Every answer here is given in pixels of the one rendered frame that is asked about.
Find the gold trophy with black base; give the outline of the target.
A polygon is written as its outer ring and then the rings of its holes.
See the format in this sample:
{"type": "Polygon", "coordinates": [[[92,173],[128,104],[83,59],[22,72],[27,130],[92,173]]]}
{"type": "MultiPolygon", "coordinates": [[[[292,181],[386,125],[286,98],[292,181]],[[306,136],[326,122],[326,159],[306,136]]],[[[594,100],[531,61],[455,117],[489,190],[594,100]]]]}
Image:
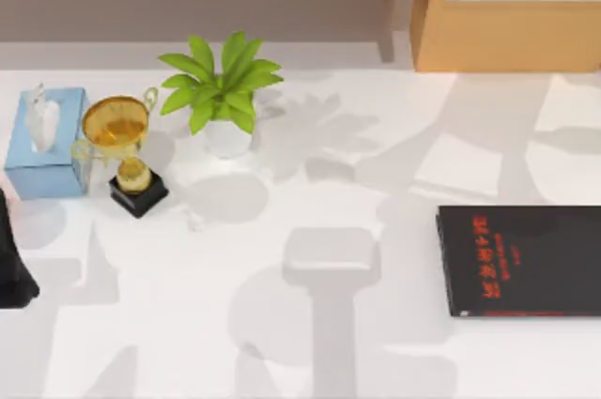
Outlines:
{"type": "Polygon", "coordinates": [[[169,193],[162,177],[139,158],[158,97],[158,89],[150,87],[140,99],[118,95],[95,102],[82,117],[83,137],[71,146],[76,160],[119,161],[109,180],[111,197],[136,219],[169,193]]]}

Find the light blue tissue box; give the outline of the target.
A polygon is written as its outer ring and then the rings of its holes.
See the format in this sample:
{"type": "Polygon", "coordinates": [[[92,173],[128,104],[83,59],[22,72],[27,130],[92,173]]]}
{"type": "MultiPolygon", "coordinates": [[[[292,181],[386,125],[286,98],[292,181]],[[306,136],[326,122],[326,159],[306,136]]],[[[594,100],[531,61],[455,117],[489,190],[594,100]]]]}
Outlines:
{"type": "Polygon", "coordinates": [[[73,157],[84,137],[88,97],[82,87],[21,93],[4,170],[23,200],[68,198],[87,193],[91,162],[73,157]]]}

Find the light wooden cupboard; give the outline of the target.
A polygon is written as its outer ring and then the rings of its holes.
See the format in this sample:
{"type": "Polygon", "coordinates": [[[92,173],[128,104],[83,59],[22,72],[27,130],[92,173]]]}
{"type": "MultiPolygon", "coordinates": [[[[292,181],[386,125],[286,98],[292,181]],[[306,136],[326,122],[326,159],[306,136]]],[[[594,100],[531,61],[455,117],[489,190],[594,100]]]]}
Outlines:
{"type": "Polygon", "coordinates": [[[409,34],[421,72],[601,69],[601,3],[414,0],[409,34]]]}

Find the black book with red lettering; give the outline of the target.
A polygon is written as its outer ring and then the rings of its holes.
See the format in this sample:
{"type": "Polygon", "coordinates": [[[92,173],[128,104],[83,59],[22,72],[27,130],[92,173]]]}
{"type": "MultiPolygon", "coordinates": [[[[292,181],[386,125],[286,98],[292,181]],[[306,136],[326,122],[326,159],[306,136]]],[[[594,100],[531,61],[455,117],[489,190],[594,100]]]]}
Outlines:
{"type": "Polygon", "coordinates": [[[601,317],[601,206],[441,206],[453,317],[601,317]]]}

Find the green plant in white pot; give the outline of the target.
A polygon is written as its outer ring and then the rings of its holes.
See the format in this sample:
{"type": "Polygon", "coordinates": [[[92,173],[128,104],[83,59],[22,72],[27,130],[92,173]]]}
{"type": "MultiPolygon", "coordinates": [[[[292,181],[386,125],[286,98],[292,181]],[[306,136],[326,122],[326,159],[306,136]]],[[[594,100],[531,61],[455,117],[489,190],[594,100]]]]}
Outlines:
{"type": "Polygon", "coordinates": [[[257,56],[262,45],[261,38],[247,38],[239,30],[223,44],[220,64],[207,41],[197,35],[188,37],[186,54],[159,55],[159,61],[177,70],[162,82],[170,94],[161,114],[186,108],[189,133],[202,133],[210,152],[222,159],[244,155],[257,122],[255,93],[284,81],[281,65],[257,56]]]}

